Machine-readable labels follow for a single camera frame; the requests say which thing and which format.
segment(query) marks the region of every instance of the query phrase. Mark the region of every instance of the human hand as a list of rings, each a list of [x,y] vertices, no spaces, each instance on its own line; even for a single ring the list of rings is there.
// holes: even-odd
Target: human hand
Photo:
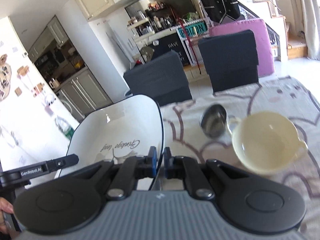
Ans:
[[[5,198],[0,197],[0,211],[4,211],[8,214],[13,214],[13,206],[12,204],[7,201]],[[4,234],[8,234],[8,229],[7,226],[5,224],[2,212],[0,214],[0,232],[4,233]]]

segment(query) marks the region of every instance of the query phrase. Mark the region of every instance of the tablecloth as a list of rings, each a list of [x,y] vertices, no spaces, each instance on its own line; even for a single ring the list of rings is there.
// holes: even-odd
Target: tablecloth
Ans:
[[[299,81],[291,77],[238,87],[197,100],[161,108],[165,146],[172,155],[195,157],[200,163],[219,159],[245,169],[236,157],[230,136],[212,140],[202,132],[199,119],[207,107],[221,104],[229,117],[244,118],[259,111],[272,111],[289,118],[299,137],[308,144],[307,155],[286,170],[269,177],[297,190],[307,204],[299,231],[307,239],[320,237],[320,104]]]

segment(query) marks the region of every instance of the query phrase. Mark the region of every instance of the kettle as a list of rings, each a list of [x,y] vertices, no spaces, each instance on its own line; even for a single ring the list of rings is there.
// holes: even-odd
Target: kettle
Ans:
[[[60,86],[60,83],[57,79],[54,79],[52,78],[50,81],[49,81],[49,85],[52,89],[56,89]]]

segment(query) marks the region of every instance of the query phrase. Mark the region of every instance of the black chalkboard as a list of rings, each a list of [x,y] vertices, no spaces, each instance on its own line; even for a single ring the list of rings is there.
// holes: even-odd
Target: black chalkboard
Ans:
[[[190,64],[186,51],[184,50],[184,47],[182,46],[181,40],[177,33],[165,36],[157,41],[159,42],[159,44],[156,46],[154,45],[155,43],[148,45],[150,48],[154,50],[151,60],[161,56],[166,52],[169,52],[170,50],[174,50],[179,54],[182,64],[184,66]]]

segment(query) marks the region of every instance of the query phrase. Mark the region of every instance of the curtain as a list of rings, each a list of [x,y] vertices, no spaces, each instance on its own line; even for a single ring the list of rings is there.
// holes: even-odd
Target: curtain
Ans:
[[[305,33],[308,57],[320,60],[320,9],[317,0],[291,0],[296,30]]]

